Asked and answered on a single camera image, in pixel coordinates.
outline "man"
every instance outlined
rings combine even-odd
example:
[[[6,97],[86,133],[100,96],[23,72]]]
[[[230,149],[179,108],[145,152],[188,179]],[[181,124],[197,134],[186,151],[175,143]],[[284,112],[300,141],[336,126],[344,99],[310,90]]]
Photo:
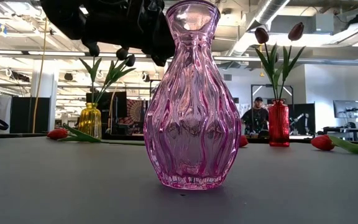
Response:
[[[246,133],[252,130],[252,110],[254,110],[253,131],[259,133],[261,130],[268,130],[269,112],[263,108],[263,105],[263,99],[257,97],[254,101],[254,107],[242,116],[241,120],[246,124]]]

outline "ceiling pipe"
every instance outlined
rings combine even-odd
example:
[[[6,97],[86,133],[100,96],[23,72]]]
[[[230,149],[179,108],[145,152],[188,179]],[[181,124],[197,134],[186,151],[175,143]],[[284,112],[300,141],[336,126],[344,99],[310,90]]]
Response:
[[[259,1],[258,8],[250,12],[247,17],[252,19],[246,22],[246,32],[260,26],[270,25],[273,19],[277,16],[278,12],[284,8],[290,0],[261,0]],[[246,36],[243,35],[239,40],[233,44],[231,49],[227,52],[226,56],[241,56],[248,49]]]

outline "pink glass vase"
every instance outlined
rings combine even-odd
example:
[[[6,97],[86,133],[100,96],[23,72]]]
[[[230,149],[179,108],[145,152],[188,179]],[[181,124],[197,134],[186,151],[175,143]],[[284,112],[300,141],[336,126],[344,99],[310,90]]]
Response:
[[[268,108],[268,133],[270,146],[290,146],[288,106],[282,100],[273,100],[273,106]]]
[[[241,121],[213,61],[220,13],[205,1],[167,11],[176,51],[147,110],[147,153],[162,184],[206,190],[220,186],[236,158]]]

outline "table surface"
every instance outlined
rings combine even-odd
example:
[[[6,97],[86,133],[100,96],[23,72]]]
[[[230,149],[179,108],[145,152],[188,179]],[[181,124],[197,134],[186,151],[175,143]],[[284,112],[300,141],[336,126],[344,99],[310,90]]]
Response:
[[[358,155],[250,144],[222,187],[186,191],[144,146],[0,139],[0,223],[358,223]]]

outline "tulip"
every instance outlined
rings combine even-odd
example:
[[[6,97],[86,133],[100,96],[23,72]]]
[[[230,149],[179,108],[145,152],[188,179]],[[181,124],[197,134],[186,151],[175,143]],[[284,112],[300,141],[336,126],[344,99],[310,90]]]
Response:
[[[299,40],[303,35],[303,28],[305,28],[303,23],[298,23],[292,28],[291,32],[288,34],[288,38],[292,41]]]
[[[311,145],[323,151],[330,151],[335,147],[334,143],[332,140],[330,140],[328,135],[315,137],[311,140]]]
[[[135,55],[132,54],[132,55],[128,56],[127,59],[128,59],[128,61],[125,63],[125,65],[128,67],[134,66],[135,61],[136,61]]]
[[[128,56],[128,51],[123,48],[120,48],[117,50],[116,55],[119,60],[125,60]]]
[[[258,40],[258,43],[265,44],[269,41],[269,35],[267,34],[266,30],[263,28],[256,28],[255,30],[255,37]]]
[[[244,147],[246,145],[248,145],[248,140],[247,140],[246,136],[241,136],[241,138],[240,138],[240,147]]]
[[[67,137],[67,130],[63,128],[58,128],[53,131],[50,131],[47,134],[47,137],[53,140],[63,139]]]

